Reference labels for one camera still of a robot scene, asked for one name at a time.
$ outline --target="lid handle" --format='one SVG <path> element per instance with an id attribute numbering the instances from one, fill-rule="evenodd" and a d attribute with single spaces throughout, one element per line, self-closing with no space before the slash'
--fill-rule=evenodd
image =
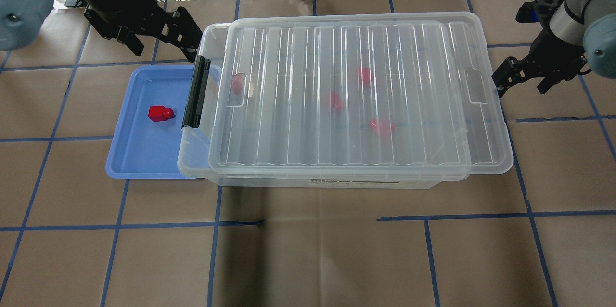
<path id="1" fill-rule="evenodd" d="M 199 127 L 210 64 L 211 61 L 202 55 L 198 55 L 194 61 L 191 92 L 189 92 L 189 100 L 186 103 L 182 127 L 186 125 L 194 129 Z"/>

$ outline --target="blue plastic lid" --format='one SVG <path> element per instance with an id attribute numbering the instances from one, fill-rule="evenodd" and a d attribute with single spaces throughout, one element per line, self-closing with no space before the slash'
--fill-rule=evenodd
<path id="1" fill-rule="evenodd" d="M 185 179 L 178 171 L 182 118 L 193 65 L 137 68 L 130 77 L 105 171 L 113 178 Z M 218 83 L 220 69 L 210 75 Z M 150 106 L 172 108 L 175 117 L 154 122 Z"/>

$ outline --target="plastic storage box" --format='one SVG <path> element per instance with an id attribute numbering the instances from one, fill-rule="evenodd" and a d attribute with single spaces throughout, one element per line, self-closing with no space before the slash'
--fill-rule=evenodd
<path id="1" fill-rule="evenodd" d="M 424 189 L 513 164 L 472 13 L 242 19 L 210 26 L 200 51 L 224 62 L 182 128 L 185 176 Z"/>

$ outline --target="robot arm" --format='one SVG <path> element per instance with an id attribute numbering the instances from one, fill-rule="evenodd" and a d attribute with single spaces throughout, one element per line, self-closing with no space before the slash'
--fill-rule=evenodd
<path id="1" fill-rule="evenodd" d="M 193 62 L 202 31 L 183 7 L 167 13 L 156 0 L 85 0 L 84 12 L 105 39 L 116 39 L 135 55 L 143 44 L 137 35 L 149 35 L 173 44 Z M 53 0 L 0 0 L 0 49 L 16 49 L 37 37 Z"/>
<path id="2" fill-rule="evenodd" d="M 536 77 L 543 78 L 537 88 L 545 94 L 587 63 L 599 75 L 616 78 L 616 0 L 535 0 L 524 3 L 515 20 L 541 22 L 543 30 L 527 57 L 508 57 L 492 75 L 499 96 Z"/>

